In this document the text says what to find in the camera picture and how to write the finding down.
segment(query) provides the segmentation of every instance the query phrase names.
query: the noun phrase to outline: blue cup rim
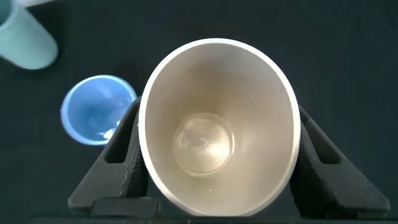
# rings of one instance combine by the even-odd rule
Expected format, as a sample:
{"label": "blue cup rim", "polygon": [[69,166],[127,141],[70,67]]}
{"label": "blue cup rim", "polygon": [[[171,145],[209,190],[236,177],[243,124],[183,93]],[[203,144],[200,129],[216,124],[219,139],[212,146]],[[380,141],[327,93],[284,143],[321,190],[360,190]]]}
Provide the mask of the blue cup rim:
{"label": "blue cup rim", "polygon": [[77,83],[72,89],[69,90],[66,97],[63,99],[61,110],[60,110],[61,122],[62,122],[63,128],[69,134],[69,136],[72,137],[74,140],[76,140],[82,144],[91,145],[91,146],[105,145],[109,142],[109,139],[104,140],[104,141],[95,141],[95,140],[91,140],[91,139],[85,138],[82,135],[80,135],[70,124],[70,121],[68,119],[68,107],[69,107],[69,101],[70,101],[71,97],[73,96],[75,91],[80,86],[82,86],[82,84],[84,84],[88,81],[91,81],[91,80],[99,79],[99,78],[109,79],[109,80],[118,82],[121,86],[123,86],[130,93],[130,97],[131,97],[132,101],[134,101],[137,98],[136,92],[128,84],[128,82],[124,81],[123,79],[121,79],[119,77],[115,77],[113,75],[95,75],[93,77],[86,78],[85,80]]}

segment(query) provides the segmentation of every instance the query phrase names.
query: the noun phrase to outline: cup rim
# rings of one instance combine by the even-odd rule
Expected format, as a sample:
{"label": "cup rim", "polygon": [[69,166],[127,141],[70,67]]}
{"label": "cup rim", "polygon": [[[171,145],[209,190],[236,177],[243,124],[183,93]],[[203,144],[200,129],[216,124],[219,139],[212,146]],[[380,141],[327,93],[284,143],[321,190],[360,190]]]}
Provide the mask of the cup rim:
{"label": "cup rim", "polygon": [[266,208],[268,205],[270,205],[283,191],[287,183],[289,182],[296,161],[297,161],[297,156],[299,153],[299,145],[300,145],[300,113],[299,113],[299,105],[297,103],[295,94],[293,92],[292,86],[290,85],[288,79],[284,75],[283,71],[264,53],[259,51],[258,49],[255,49],[254,47],[251,47],[248,44],[236,41],[236,40],[230,40],[230,39],[221,39],[221,38],[212,38],[212,39],[202,39],[202,40],[196,40],[193,42],[190,42],[188,44],[185,44],[176,50],[174,50],[172,53],[170,53],[166,58],[164,58],[158,66],[155,68],[153,73],[151,74],[147,85],[144,89],[144,93],[142,94],[142,99],[141,99],[141,106],[139,110],[139,121],[138,121],[138,133],[139,133],[139,141],[141,145],[141,152],[142,156],[145,160],[145,165],[147,167],[147,170],[149,171],[150,176],[152,177],[152,180],[156,184],[156,186],[159,188],[159,190],[171,201],[173,202],[176,206],[181,208],[182,210],[192,214],[192,215],[217,215],[217,214],[208,214],[204,213],[203,211],[197,210],[195,208],[189,207],[186,203],[182,202],[178,197],[176,197],[169,189],[168,187],[163,183],[161,178],[159,177],[158,173],[155,170],[155,167],[152,163],[152,160],[149,155],[149,150],[148,150],[148,145],[147,145],[147,139],[146,139],[146,126],[145,126],[145,120],[146,120],[146,110],[147,110],[147,103],[148,103],[148,98],[150,95],[150,91],[152,89],[153,84],[155,83],[159,73],[165,68],[165,66],[172,61],[176,56],[180,55],[182,52],[189,50],[191,48],[197,47],[199,45],[206,45],[206,44],[225,44],[225,45],[233,45],[235,47],[239,47],[241,49],[247,50],[248,52],[256,55],[259,57],[261,60],[263,60],[265,63],[267,63],[273,71],[277,74],[277,76],[280,78],[283,86],[285,87],[290,104],[292,106],[292,114],[293,114],[293,141],[292,141],[292,151],[290,154],[289,158],[289,164],[286,168],[285,173],[281,177],[281,181],[275,186],[274,190],[266,197],[264,198],[261,203],[254,205],[253,207],[242,211],[241,213],[234,213],[234,214],[227,214],[227,215],[238,215],[238,216],[250,216],[253,215],[257,212],[260,212],[262,209]]}
{"label": "cup rim", "polygon": [[14,22],[14,18],[17,17],[17,11],[18,11],[18,3],[15,0],[9,0],[11,5],[10,5],[10,13],[7,17],[7,19],[0,24],[0,32],[7,29],[12,22]]}
{"label": "cup rim", "polygon": [[95,141],[95,140],[91,140],[88,138],[83,137],[81,134],[79,134],[75,128],[73,128],[73,126],[70,124],[70,121],[68,119],[68,107],[69,107],[69,101],[71,99],[71,97],[73,96],[73,94],[75,93],[75,91],[82,86],[82,84],[91,81],[91,80],[95,80],[95,79],[109,79],[109,80],[113,80],[118,82],[120,85],[122,85],[129,93],[130,93],[130,97],[132,99],[132,101],[134,101],[137,98],[136,92],[134,91],[134,89],[128,84],[128,82],[124,81],[123,79],[113,76],[113,75],[95,75],[93,77],[89,77],[86,78],[82,81],[80,81],[79,83],[77,83],[75,86],[72,87],[72,89],[70,89],[67,93],[67,95],[65,96],[65,98],[63,99],[62,102],[62,106],[61,106],[61,122],[63,125],[64,130],[69,134],[70,137],[72,137],[74,140],[82,143],[82,144],[86,144],[86,145],[91,145],[91,146],[101,146],[101,145],[105,145],[109,142],[110,139],[104,140],[104,141]]}

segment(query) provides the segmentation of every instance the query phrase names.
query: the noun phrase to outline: dark background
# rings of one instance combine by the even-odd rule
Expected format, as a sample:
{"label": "dark background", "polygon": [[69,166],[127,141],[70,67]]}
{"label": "dark background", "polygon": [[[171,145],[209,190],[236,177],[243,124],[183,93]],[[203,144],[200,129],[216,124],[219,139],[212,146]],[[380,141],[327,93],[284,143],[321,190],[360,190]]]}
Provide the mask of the dark background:
{"label": "dark background", "polygon": [[[67,198],[101,152],[62,128],[74,84],[112,74],[141,95],[167,54],[209,37],[245,42],[278,64],[298,103],[398,217],[398,1],[66,0],[30,10],[60,55],[37,71],[0,60],[2,222],[68,214]],[[268,211],[297,216],[289,189]]]}

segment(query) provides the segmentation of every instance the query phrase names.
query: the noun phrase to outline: light teal cup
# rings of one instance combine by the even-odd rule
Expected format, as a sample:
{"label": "light teal cup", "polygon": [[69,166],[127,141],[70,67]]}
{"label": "light teal cup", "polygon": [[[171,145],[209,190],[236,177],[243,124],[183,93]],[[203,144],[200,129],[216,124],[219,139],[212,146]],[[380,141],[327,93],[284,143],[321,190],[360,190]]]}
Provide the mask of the light teal cup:
{"label": "light teal cup", "polygon": [[0,0],[0,55],[26,69],[49,66],[57,58],[53,37],[15,0]]}

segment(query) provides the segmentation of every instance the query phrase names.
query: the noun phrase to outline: cup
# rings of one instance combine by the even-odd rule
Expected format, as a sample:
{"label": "cup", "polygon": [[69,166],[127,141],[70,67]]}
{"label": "cup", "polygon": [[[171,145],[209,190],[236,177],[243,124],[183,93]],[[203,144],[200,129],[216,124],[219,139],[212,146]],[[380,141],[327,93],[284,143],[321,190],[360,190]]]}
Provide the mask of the cup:
{"label": "cup", "polygon": [[77,83],[63,100],[63,127],[80,143],[107,144],[136,98],[133,88],[121,78],[112,75],[87,78]]}
{"label": "cup", "polygon": [[228,39],[173,51],[149,78],[139,140],[150,176],[193,215],[247,216],[267,207],[292,175],[298,104],[266,55]]}
{"label": "cup", "polygon": [[52,36],[15,0],[0,0],[0,56],[26,69],[49,66],[58,54]]}

